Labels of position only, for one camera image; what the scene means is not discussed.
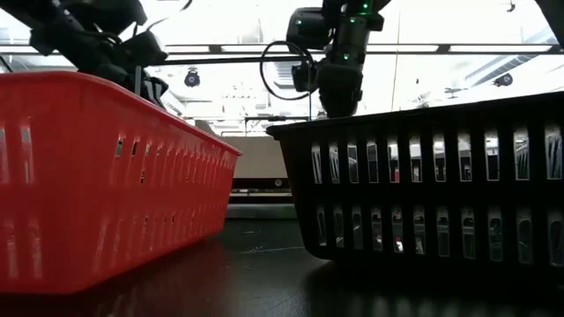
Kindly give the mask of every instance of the security camera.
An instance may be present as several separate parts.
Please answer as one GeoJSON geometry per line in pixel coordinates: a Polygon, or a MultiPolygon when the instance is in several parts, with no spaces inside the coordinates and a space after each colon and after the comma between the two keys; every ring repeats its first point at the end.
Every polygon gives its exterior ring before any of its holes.
{"type": "Polygon", "coordinates": [[[196,87],[200,85],[200,76],[197,74],[197,70],[188,70],[188,75],[184,78],[184,84],[187,87],[196,87]]]}
{"type": "Polygon", "coordinates": [[[509,75],[509,73],[507,73],[507,74],[495,79],[493,84],[496,87],[509,86],[509,85],[513,84],[513,76],[511,76],[511,75],[509,75]]]}

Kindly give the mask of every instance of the basket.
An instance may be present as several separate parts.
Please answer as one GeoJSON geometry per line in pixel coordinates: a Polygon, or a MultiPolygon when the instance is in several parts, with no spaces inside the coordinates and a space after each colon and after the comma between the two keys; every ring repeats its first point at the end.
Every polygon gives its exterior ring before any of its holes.
{"type": "Polygon", "coordinates": [[[1,292],[79,291],[222,229],[236,149],[100,78],[0,87],[1,292]]]}
{"type": "Polygon", "coordinates": [[[314,256],[562,282],[562,105],[557,92],[267,132],[314,256]]]}

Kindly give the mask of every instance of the table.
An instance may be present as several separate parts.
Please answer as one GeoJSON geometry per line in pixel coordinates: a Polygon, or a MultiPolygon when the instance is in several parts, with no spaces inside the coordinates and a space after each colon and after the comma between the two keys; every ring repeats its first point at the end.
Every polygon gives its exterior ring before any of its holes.
{"type": "Polygon", "coordinates": [[[531,299],[538,290],[507,295],[500,287],[499,296],[492,296],[464,285],[382,286],[378,278],[365,276],[311,256],[295,220],[228,220],[218,237],[80,294],[0,296],[0,316],[544,317],[559,312],[554,299],[531,299]]]}

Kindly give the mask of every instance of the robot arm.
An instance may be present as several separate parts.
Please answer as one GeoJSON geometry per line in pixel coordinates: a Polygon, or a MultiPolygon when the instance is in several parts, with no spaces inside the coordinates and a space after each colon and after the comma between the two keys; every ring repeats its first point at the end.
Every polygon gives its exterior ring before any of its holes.
{"type": "Polygon", "coordinates": [[[144,68],[167,54],[150,32],[125,42],[117,36],[147,20],[138,0],[0,0],[0,8],[32,29],[30,45],[41,54],[58,50],[78,71],[111,80],[163,107],[159,94],[168,86],[144,68]]]}
{"type": "MultiPolygon", "coordinates": [[[[323,0],[321,8],[300,8],[290,18],[286,40],[302,50],[326,48],[315,65],[293,68],[298,92],[318,88],[320,101],[330,118],[353,115],[362,98],[362,68],[369,33],[381,31],[378,12],[390,0],[323,0]],[[311,71],[312,80],[308,81],[311,71]]],[[[559,43],[564,42],[564,2],[537,0],[559,43]]]]}

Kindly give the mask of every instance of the basket rim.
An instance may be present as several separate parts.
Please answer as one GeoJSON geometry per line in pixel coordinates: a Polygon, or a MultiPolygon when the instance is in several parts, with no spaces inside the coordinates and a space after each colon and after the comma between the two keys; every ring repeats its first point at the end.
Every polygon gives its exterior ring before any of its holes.
{"type": "Polygon", "coordinates": [[[20,72],[20,73],[6,73],[0,75],[0,85],[11,85],[17,82],[25,82],[29,84],[30,82],[53,82],[53,81],[72,81],[72,82],[81,82],[83,84],[88,83],[89,85],[96,85],[101,89],[105,89],[110,93],[114,94],[121,94],[122,98],[130,99],[131,101],[135,100],[136,102],[132,103],[135,107],[143,107],[144,111],[148,112],[149,115],[161,117],[162,119],[170,121],[171,124],[174,124],[180,129],[183,129],[189,133],[194,134],[195,136],[202,138],[203,140],[215,144],[219,144],[221,147],[225,148],[225,150],[231,152],[234,155],[241,156],[242,152],[235,149],[230,144],[222,141],[219,138],[209,136],[205,132],[203,132],[198,127],[193,127],[186,123],[185,121],[169,114],[168,112],[154,106],[148,100],[137,96],[135,93],[128,91],[127,89],[119,86],[118,84],[106,80],[101,77],[96,77],[94,75],[79,73],[75,71],[67,71],[67,70],[55,70],[55,71],[42,71],[42,72],[20,72]]]}
{"type": "Polygon", "coordinates": [[[497,100],[482,100],[476,102],[468,102],[453,106],[430,107],[424,109],[412,109],[405,111],[394,111],[380,114],[366,114],[353,117],[323,119],[311,122],[298,122],[284,125],[274,125],[266,129],[266,133],[276,140],[286,133],[300,133],[304,130],[321,129],[335,126],[345,126],[351,124],[367,124],[392,121],[405,117],[433,117],[445,114],[466,114],[484,111],[484,107],[504,108],[504,107],[528,107],[534,106],[539,102],[550,102],[552,100],[564,99],[564,92],[545,92],[534,95],[526,95],[497,100]]]}

